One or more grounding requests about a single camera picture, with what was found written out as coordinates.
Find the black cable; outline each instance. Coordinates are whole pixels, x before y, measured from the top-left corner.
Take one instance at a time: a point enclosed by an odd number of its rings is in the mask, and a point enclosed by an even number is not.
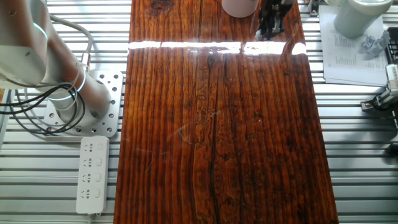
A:
[[[70,127],[67,128],[67,129],[65,129],[65,127],[66,127],[67,125],[69,125],[69,124],[73,121],[73,119],[71,119],[67,124],[65,124],[64,126],[62,126],[62,128],[60,128],[60,129],[58,129],[58,130],[55,130],[55,131],[47,131],[47,130],[45,130],[45,132],[43,133],[43,132],[40,132],[40,131],[32,131],[32,130],[30,130],[29,128],[27,128],[26,126],[24,126],[24,125],[19,121],[19,119],[17,118],[17,116],[16,116],[15,114],[13,114],[13,117],[14,117],[14,119],[18,122],[18,124],[19,124],[21,127],[23,127],[26,131],[28,131],[29,133],[32,133],[32,134],[54,134],[54,133],[63,133],[63,132],[65,132],[65,131],[69,131],[69,130],[71,130],[72,128],[74,128],[74,127],[83,119],[83,117],[84,117],[84,115],[85,115],[85,111],[86,111],[85,102],[83,101],[83,98],[81,97],[81,95],[80,95],[79,93],[78,93],[78,97],[79,97],[79,99],[80,99],[80,101],[81,101],[81,104],[82,104],[82,107],[83,107],[83,111],[82,111],[82,113],[81,113],[81,116],[80,116],[79,120],[78,120],[75,124],[73,124],[72,126],[70,126]]]
[[[72,91],[68,90],[68,92],[69,92],[70,96],[72,97],[72,100],[75,101],[75,97],[73,96]],[[16,96],[17,96],[18,102],[21,102],[21,99],[19,98],[18,90],[16,90]],[[38,127],[40,130],[44,131],[46,134],[54,134],[54,133],[57,133],[58,131],[61,131],[61,130],[65,129],[65,128],[75,119],[76,113],[77,113],[77,106],[75,106],[75,109],[74,109],[74,111],[73,111],[72,118],[69,120],[68,123],[66,123],[66,124],[65,124],[64,126],[62,126],[60,129],[57,129],[57,130],[55,130],[55,131],[47,131],[46,129],[40,127],[36,122],[34,122],[34,121],[30,118],[30,116],[29,116],[26,112],[24,112],[26,118],[27,118],[34,126]]]
[[[41,94],[39,96],[36,96],[35,98],[32,98],[30,100],[26,100],[26,101],[23,101],[23,102],[20,102],[20,103],[0,103],[0,106],[20,106],[20,105],[24,105],[26,103],[33,102],[33,101],[38,100],[40,98],[41,98],[40,102],[42,102],[44,99],[46,99],[48,96],[50,96],[53,92],[59,90],[60,88],[66,87],[66,86],[68,86],[68,85],[67,84],[62,84],[62,85],[56,86],[54,88],[51,88],[51,89],[47,90],[45,93],[43,93],[43,94]]]

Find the slotted aluminum surface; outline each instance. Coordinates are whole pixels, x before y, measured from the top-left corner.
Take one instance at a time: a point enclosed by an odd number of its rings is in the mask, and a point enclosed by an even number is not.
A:
[[[319,19],[309,16],[303,0],[299,3],[340,222],[398,223],[398,168],[386,164],[382,154],[398,142],[397,130],[392,119],[363,113],[359,105],[385,89],[324,84]],[[93,34],[91,69],[126,74],[131,1],[48,0],[48,5],[51,13]],[[398,4],[383,19],[385,29],[397,26]],[[80,58],[86,37],[61,24],[55,28]],[[36,112],[44,114],[45,103]],[[121,110],[110,145],[107,209],[95,218],[101,223],[113,220],[122,115]],[[75,212],[79,147],[39,139],[10,119],[0,152],[0,223],[87,222]]]

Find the wooden board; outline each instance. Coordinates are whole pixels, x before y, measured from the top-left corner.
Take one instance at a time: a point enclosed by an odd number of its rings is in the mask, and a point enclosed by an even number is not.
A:
[[[114,223],[337,223],[298,5],[132,2]]]

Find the gray cable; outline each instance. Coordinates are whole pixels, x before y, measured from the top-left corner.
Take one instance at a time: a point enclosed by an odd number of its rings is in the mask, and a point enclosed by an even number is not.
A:
[[[93,222],[94,214],[89,214],[88,215],[88,224],[91,224]]]
[[[85,53],[90,53],[91,48],[93,46],[93,36],[90,34],[90,32],[88,32],[88,30],[86,30],[85,28],[83,28],[82,26],[79,26],[78,24],[76,24],[74,22],[69,22],[65,19],[58,18],[57,16],[53,16],[51,14],[50,14],[50,19],[52,21],[59,22],[68,27],[72,27],[76,30],[82,31],[82,33],[84,33],[88,38],[88,45],[87,45],[87,49],[86,49]]]

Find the electrical outlet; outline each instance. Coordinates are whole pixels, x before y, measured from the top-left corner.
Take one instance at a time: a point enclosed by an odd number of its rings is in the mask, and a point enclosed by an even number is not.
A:
[[[108,157],[108,138],[94,136],[81,140],[76,198],[77,213],[93,214],[105,210]]]
[[[83,174],[83,176],[81,177],[81,181],[88,184],[91,182],[91,179],[91,174]]]
[[[88,158],[88,159],[85,159],[83,161],[83,166],[85,166],[85,167],[91,167],[92,165],[93,165],[93,159],[92,158]]]

